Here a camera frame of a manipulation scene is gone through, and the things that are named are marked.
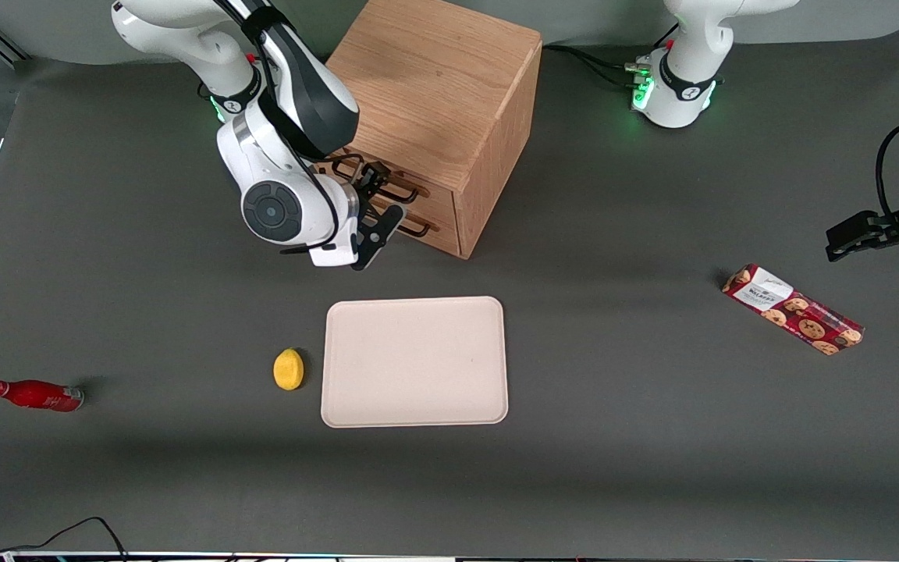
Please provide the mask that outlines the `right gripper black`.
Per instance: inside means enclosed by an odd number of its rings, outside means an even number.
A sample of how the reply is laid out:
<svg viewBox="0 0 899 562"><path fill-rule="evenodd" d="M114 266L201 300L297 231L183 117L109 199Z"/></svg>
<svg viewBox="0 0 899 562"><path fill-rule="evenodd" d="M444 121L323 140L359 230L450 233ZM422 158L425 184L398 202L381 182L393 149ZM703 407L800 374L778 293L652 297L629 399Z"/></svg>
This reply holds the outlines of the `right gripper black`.
<svg viewBox="0 0 899 562"><path fill-rule="evenodd" d="M402 205L389 205L379 217L371 205L371 197L384 189L389 176L390 170L384 163L367 162L361 167L359 178L354 183L359 206L357 232L353 238L356 260L350 266L354 271L363 271L371 265L406 217L406 210Z"/></svg>

